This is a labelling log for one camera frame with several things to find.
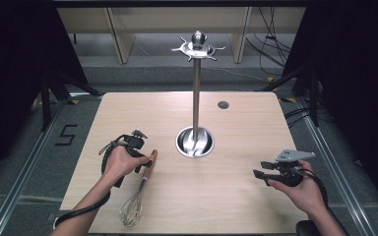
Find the fingers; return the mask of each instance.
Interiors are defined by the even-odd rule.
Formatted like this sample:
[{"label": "fingers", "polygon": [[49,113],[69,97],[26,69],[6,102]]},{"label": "fingers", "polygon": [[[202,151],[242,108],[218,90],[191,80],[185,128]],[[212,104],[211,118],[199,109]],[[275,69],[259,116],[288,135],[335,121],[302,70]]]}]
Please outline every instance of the fingers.
[{"label": "fingers", "polygon": [[304,169],[308,169],[308,170],[311,170],[312,171],[312,167],[311,167],[311,164],[308,162],[308,161],[306,161],[306,160],[298,160],[299,161],[299,163],[302,165],[302,167],[304,168]]},{"label": "fingers", "polygon": [[279,181],[276,181],[276,180],[268,180],[268,183],[273,187],[275,188],[276,190],[279,190],[283,193],[287,193],[290,191],[291,187],[289,187],[288,185],[285,185]]}]

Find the wrist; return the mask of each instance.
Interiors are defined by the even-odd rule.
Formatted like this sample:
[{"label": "wrist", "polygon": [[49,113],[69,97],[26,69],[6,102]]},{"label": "wrist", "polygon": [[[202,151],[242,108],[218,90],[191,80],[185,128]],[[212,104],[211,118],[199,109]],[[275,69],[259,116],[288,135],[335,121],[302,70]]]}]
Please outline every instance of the wrist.
[{"label": "wrist", "polygon": [[330,214],[325,206],[313,207],[307,212],[312,219],[321,219],[329,217]]},{"label": "wrist", "polygon": [[107,186],[110,186],[112,187],[113,185],[115,185],[115,183],[121,178],[123,177],[122,174],[117,174],[117,173],[112,173],[110,171],[106,171],[105,173],[103,173],[103,175],[100,177],[100,182],[104,183],[105,185]]}]

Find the printed number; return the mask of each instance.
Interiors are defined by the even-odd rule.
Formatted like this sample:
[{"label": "printed number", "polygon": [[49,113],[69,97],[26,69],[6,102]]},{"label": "printed number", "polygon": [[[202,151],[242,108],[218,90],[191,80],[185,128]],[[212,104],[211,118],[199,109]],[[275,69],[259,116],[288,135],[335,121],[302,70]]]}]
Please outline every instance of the printed number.
[{"label": "printed number", "polygon": [[66,129],[69,128],[69,127],[78,127],[78,125],[65,125],[63,127],[63,131],[61,132],[60,134],[60,137],[63,137],[63,138],[70,138],[70,141],[69,143],[64,143],[64,144],[56,144],[56,146],[70,146],[73,142],[73,139],[75,139],[75,135],[66,135],[64,134],[66,132]]}]

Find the round metal base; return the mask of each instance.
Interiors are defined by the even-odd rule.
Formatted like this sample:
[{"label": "round metal base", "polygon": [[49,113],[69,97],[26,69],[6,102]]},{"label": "round metal base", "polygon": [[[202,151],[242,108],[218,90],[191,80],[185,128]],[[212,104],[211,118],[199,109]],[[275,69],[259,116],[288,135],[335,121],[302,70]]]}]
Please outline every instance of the round metal base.
[{"label": "round metal base", "polygon": [[198,140],[193,140],[193,128],[188,127],[179,132],[176,147],[186,157],[201,158],[208,155],[214,148],[213,135],[205,128],[198,128]]}]

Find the metal rail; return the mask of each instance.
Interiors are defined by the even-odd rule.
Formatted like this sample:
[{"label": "metal rail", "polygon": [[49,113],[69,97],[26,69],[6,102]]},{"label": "metal rail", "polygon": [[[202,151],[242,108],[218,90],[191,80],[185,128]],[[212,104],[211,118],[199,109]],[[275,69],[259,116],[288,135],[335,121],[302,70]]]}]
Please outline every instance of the metal rail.
[{"label": "metal rail", "polygon": [[12,212],[14,211],[14,208],[17,205],[17,201],[24,187],[27,185],[32,175],[32,172],[34,171],[34,168],[39,160],[39,156],[42,150],[44,149],[44,146],[48,140],[48,137],[53,131],[54,124],[56,123],[57,118],[59,117],[66,103],[67,103],[67,100],[64,100],[56,105],[53,112],[54,119],[52,119],[48,127],[44,131],[42,131],[41,134],[39,135],[26,163],[23,166],[23,169],[21,170],[20,174],[15,180],[14,185],[12,186],[8,195],[6,196],[4,203],[0,207],[0,235],[2,234],[6,224],[8,223],[8,220]]},{"label": "metal rail", "polygon": [[[302,97],[297,99],[299,108],[306,108],[306,103]],[[333,153],[330,150],[327,142],[324,139],[319,127],[313,125],[312,120],[309,117],[305,117],[306,126],[312,135],[318,149],[321,151],[321,155],[333,176],[334,182],[340,191],[343,200],[345,201],[346,207],[354,220],[354,223],[361,235],[376,235],[374,227],[371,225],[366,212],[352,191],[348,184],[348,181],[343,174],[343,171],[337,164]]]}]

